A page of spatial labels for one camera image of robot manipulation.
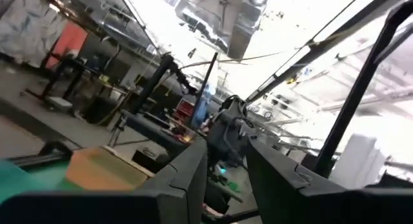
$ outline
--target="floor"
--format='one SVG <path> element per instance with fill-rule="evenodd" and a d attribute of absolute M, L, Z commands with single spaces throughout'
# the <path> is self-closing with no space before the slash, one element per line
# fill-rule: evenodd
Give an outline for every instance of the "floor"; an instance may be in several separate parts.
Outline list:
<path fill-rule="evenodd" d="M 96 147 L 106 145 L 109 142 L 111 133 L 105 127 L 90 125 L 86 121 L 70 117 L 58 111 L 50 111 L 36 98 L 25 95 L 21 92 L 25 88 L 40 93 L 44 87 L 45 80 L 20 69 L 18 66 L 11 65 L 0 61 L 0 159 L 17 156 L 26 156 L 35 154 L 40 150 L 45 141 L 61 140 L 70 148 L 76 149 L 77 145 L 82 147 Z M 16 123 L 26 122 L 32 124 L 34 118 L 41 123 L 36 125 L 27 125 L 27 128 L 21 128 Z M 47 134 L 41 129 L 49 129 Z M 119 138 L 119 142 L 135 141 L 145 139 L 141 134 L 126 128 Z M 165 152 L 163 148 L 153 142 L 142 144 L 123 145 L 116 148 L 122 155 L 131 158 L 137 149 L 149 148 L 155 155 Z M 254 196 L 250 191 L 247 173 L 240 173 L 240 181 L 246 181 L 245 188 L 247 197 L 244 203 L 230 201 L 229 214 L 246 211 L 256 208 Z M 261 223 L 260 218 L 242 221 L 239 224 Z"/>

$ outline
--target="ceiling pipe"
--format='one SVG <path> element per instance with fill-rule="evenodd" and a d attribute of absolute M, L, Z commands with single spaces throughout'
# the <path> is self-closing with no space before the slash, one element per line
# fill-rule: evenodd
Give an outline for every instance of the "ceiling pipe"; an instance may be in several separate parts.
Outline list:
<path fill-rule="evenodd" d="M 338 45 L 347 37 L 351 36 L 367 23 L 371 22 L 379 14 L 390 9 L 392 6 L 400 2 L 401 0 L 373 0 L 364 9 L 358 12 L 353 18 L 348 20 L 344 25 L 338 28 L 333 34 L 327 37 L 326 41 L 320 42 L 318 45 L 313 45 L 311 51 L 303 56 L 296 64 L 292 65 L 284 73 L 266 86 L 264 89 L 254 92 L 247 98 L 247 102 L 251 103 L 270 92 L 272 89 L 282 84 L 282 82 L 291 78 L 294 74 L 298 73 L 301 69 L 305 68 L 305 65 L 312 63 L 318 57 L 329 51 L 331 48 Z"/>

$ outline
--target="tan box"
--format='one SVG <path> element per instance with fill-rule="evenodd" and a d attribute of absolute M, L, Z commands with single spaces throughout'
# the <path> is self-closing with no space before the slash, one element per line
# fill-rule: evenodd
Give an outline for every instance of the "tan box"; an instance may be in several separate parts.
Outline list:
<path fill-rule="evenodd" d="M 76 150 L 66 172 L 68 180 L 87 190 L 134 190 L 152 176 L 108 147 Z"/>

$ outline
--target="concrete floor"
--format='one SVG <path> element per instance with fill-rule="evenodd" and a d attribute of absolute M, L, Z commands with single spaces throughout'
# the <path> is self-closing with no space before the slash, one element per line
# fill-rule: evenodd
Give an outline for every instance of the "concrete floor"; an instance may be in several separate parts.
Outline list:
<path fill-rule="evenodd" d="M 20 92 L 25 88 L 31 88 L 38 92 L 44 87 L 39 82 L 44 79 L 37 77 L 25 70 L 21 70 L 18 66 L 11 65 L 0 61 L 0 98 L 18 107 L 18 109 L 30 114 L 40 120 L 50 128 L 56 130 L 67 139 L 81 145 L 82 147 L 95 147 L 106 145 L 109 142 L 111 133 L 104 127 L 98 127 L 88 124 L 86 121 L 70 117 L 66 114 L 57 111 L 45 109 L 39 100 L 25 95 L 21 96 Z M 0 116 L 0 158 L 9 158 L 16 156 L 26 156 L 35 154 L 43 146 L 43 141 L 26 130 L 16 126 L 6 117 Z M 126 128 L 125 132 L 119 137 L 119 142 L 135 141 L 145 139 L 141 134 Z M 75 148 L 69 141 L 65 141 L 69 147 Z M 149 148 L 155 154 L 160 154 L 165 150 L 153 142 L 142 144 L 123 145 L 116 150 L 127 158 L 131 158 L 137 149 Z M 247 173 L 241 172 L 238 181 L 246 181 L 245 187 L 246 198 L 244 203 L 230 201 L 229 214 L 246 211 L 256 208 L 254 196 L 251 193 L 250 183 Z M 260 218 L 253 218 L 240 224 L 261 223 Z"/>

